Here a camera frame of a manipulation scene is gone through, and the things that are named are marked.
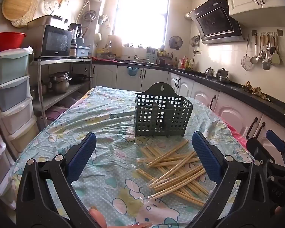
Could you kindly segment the left hand fingers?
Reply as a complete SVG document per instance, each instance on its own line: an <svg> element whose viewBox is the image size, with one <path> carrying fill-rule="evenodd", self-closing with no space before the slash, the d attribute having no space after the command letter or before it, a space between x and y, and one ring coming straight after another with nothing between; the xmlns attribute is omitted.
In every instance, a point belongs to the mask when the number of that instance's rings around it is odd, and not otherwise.
<svg viewBox="0 0 285 228"><path fill-rule="evenodd" d="M152 226L152 224L148 223L131 224L127 226L108 226L104 216L97 209L91 207L89 213L102 228L146 228Z"/></svg>

